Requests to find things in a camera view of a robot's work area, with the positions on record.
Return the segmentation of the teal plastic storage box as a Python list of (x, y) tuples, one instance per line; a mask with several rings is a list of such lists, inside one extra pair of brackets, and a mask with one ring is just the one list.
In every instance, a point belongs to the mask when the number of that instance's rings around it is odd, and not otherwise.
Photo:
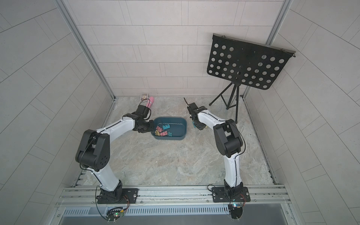
[[(157, 125), (170, 124), (169, 131), (172, 132), (172, 137), (155, 136), (155, 128)], [(152, 136), (157, 140), (183, 140), (187, 133), (187, 122), (182, 117), (157, 117), (154, 120), (154, 129), (151, 132)]]

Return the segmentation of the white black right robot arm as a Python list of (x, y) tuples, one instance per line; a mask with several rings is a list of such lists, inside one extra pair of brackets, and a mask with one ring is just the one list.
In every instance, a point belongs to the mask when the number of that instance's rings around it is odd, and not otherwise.
[(222, 119), (212, 114), (204, 106), (198, 107), (195, 103), (187, 105), (190, 118), (199, 130), (209, 127), (213, 130), (216, 147), (224, 157), (226, 176), (224, 187), (226, 195), (234, 198), (243, 190), (240, 175), (240, 155), (245, 151), (244, 140), (234, 120)]

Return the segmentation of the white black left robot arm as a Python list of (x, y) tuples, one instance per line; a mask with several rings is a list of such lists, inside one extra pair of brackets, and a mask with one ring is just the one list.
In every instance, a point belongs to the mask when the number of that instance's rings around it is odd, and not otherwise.
[(88, 129), (83, 133), (75, 159), (82, 170), (92, 172), (100, 183), (100, 195), (96, 196), (98, 203), (119, 203), (124, 199), (122, 182), (108, 164), (111, 142), (131, 130), (151, 132), (154, 122), (150, 120), (150, 116), (151, 109), (146, 105), (139, 105), (135, 112), (125, 114), (117, 122), (97, 130)]

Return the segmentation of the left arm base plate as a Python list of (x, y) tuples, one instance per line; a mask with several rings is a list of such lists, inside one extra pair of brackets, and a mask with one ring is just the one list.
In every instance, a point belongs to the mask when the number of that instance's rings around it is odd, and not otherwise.
[(96, 200), (97, 204), (134, 204), (137, 201), (138, 192), (138, 188), (118, 188), (113, 192), (101, 189), (100, 194), (96, 194)]

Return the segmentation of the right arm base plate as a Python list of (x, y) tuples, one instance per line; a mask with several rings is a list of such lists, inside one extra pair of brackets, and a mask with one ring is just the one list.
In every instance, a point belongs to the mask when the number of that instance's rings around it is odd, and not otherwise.
[(223, 186), (212, 187), (211, 193), (214, 203), (248, 203), (251, 201), (247, 187), (238, 186), (232, 190)]

